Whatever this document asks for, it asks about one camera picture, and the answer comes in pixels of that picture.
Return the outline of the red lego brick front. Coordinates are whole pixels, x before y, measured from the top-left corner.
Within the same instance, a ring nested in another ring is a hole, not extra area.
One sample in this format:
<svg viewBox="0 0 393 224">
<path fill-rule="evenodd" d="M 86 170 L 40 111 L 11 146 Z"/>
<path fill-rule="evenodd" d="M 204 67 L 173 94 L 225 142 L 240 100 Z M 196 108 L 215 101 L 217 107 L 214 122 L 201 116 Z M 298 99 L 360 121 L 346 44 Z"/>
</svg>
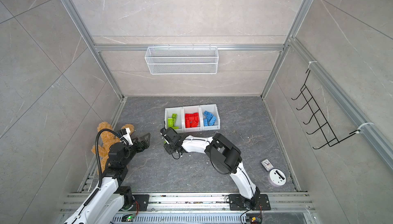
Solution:
<svg viewBox="0 0 393 224">
<path fill-rule="evenodd" d="M 191 128 L 199 127 L 199 119 L 189 119 L 191 122 Z"/>
</svg>

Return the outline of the red lego brick long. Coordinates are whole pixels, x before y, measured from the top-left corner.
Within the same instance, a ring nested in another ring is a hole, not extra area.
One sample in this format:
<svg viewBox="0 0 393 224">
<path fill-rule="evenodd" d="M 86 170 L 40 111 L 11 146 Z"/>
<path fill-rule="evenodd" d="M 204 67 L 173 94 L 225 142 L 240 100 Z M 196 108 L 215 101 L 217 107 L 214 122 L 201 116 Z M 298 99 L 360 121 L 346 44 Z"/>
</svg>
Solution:
<svg viewBox="0 0 393 224">
<path fill-rule="evenodd" d="M 186 119 L 191 119 L 191 118 L 199 119 L 199 114 L 197 112 L 196 113 L 186 113 L 185 118 Z"/>
</svg>

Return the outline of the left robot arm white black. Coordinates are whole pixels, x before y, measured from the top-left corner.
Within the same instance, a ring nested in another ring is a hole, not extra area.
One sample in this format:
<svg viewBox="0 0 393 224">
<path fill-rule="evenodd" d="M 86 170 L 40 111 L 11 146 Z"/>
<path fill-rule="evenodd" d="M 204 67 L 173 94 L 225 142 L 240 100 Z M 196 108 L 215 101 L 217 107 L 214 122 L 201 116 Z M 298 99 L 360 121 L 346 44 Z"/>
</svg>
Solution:
<svg viewBox="0 0 393 224">
<path fill-rule="evenodd" d="M 99 155 L 96 154 L 98 184 L 82 205 L 64 221 L 65 224 L 109 224 L 119 211 L 128 211 L 132 208 L 140 211 L 140 204 L 133 196 L 131 187 L 121 184 L 128 173 L 128 164 L 132 158 L 149 147 L 150 133 L 132 139 L 126 133 L 126 129 L 117 132 L 102 129 L 96 136 L 96 153 L 99 152 L 99 139 L 103 132 L 115 135 L 120 142 L 110 146 L 108 166 L 104 171 Z"/>
</svg>

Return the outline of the blue lego brick studs up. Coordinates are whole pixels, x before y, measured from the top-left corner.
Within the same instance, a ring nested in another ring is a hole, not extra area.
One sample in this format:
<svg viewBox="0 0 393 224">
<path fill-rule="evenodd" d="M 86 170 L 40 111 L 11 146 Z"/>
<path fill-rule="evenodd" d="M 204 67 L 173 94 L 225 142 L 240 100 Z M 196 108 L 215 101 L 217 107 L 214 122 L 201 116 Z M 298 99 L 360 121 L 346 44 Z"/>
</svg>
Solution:
<svg viewBox="0 0 393 224">
<path fill-rule="evenodd" d="M 211 112 L 208 112 L 208 111 L 204 111 L 203 114 L 206 116 L 206 119 L 208 121 L 213 117 L 213 114 Z"/>
</svg>

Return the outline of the red lego brick square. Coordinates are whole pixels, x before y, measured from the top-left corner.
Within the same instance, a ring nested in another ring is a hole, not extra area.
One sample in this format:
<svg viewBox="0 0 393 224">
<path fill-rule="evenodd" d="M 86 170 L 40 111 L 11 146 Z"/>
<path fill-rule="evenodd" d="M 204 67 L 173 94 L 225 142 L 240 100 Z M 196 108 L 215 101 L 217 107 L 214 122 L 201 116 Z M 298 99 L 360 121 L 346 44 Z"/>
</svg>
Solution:
<svg viewBox="0 0 393 224">
<path fill-rule="evenodd" d="M 188 117 L 185 118 L 185 127 L 186 128 L 190 128 L 191 127 L 191 122 L 190 122 Z"/>
</svg>

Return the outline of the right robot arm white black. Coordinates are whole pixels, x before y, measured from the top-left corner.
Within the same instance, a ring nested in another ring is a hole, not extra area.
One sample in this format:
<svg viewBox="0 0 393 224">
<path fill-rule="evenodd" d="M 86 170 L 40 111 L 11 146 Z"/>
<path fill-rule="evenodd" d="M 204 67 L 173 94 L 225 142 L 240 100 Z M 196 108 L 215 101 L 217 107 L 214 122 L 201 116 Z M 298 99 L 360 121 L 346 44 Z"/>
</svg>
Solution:
<svg viewBox="0 0 393 224">
<path fill-rule="evenodd" d="M 160 130 L 165 140 L 164 149 L 168 154 L 202 153 L 206 154 L 214 169 L 221 175 L 229 175 L 236 184 L 243 205 L 248 209 L 259 206 L 259 188 L 245 171 L 240 149 L 222 134 L 216 133 L 208 138 L 178 134 L 173 128 Z"/>
</svg>

